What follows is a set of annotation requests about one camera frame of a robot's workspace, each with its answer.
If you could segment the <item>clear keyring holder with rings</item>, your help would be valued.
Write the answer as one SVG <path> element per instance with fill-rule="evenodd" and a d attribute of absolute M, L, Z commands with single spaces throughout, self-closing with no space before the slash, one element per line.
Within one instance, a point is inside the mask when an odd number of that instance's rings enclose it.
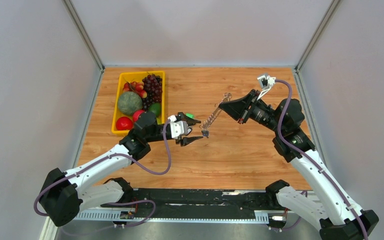
<path fill-rule="evenodd" d="M 216 118 L 219 116 L 221 113 L 221 108 L 219 107 L 220 104 L 229 102 L 232 98 L 232 94 L 229 92 L 226 92 L 223 94 L 223 97 L 220 101 L 220 103 L 217 103 L 215 106 L 215 110 L 209 115 L 209 117 L 201 124 L 200 128 L 202 131 L 209 131 L 210 126 L 212 123 L 216 120 Z"/>

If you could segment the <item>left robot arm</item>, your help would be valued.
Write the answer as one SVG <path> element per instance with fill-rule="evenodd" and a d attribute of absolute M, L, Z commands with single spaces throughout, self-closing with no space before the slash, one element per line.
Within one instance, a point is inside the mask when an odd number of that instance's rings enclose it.
<path fill-rule="evenodd" d="M 133 189 L 123 178 L 114 178 L 102 185 L 95 183 L 131 165 L 157 175 L 158 172 L 139 163 L 151 151 L 150 143 L 163 141 L 168 147 L 168 141 L 175 140 L 184 147 L 200 139 L 189 136 L 193 126 L 199 123 L 183 112 L 171 115 L 164 124 L 157 122 L 153 112 L 141 113 L 128 134 L 107 152 L 75 168 L 51 170 L 34 200 L 35 213 L 49 217 L 55 226 L 62 227 L 80 212 L 94 207 L 135 207 L 139 201 L 134 200 Z"/>

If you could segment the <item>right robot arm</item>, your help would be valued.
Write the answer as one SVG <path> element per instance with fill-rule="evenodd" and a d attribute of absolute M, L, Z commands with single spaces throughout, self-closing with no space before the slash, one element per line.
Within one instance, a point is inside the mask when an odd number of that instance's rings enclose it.
<path fill-rule="evenodd" d="M 354 201 L 326 168 L 315 145 L 301 129 L 305 116 L 299 100 L 288 97 L 272 109 L 259 95 L 253 89 L 218 107 L 240 124 L 253 120 L 274 131 L 276 151 L 298 170 L 318 198 L 314 202 L 278 180 L 266 187 L 266 204 L 272 209 L 282 206 L 292 210 L 310 223 L 323 240 L 368 239 L 379 217 Z"/>

